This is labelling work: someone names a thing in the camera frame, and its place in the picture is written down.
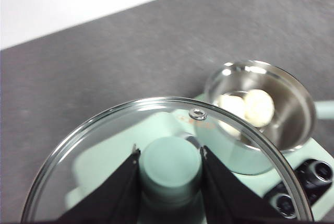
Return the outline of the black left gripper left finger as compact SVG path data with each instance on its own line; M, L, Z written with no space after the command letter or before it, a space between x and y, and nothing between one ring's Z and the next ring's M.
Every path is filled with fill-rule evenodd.
M141 200L139 158L140 150L135 149L97 189L56 223L136 223Z

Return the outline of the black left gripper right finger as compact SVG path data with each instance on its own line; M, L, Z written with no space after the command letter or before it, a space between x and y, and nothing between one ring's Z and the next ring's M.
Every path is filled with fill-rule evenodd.
M207 147L200 149L207 223L270 223L283 217L244 185Z

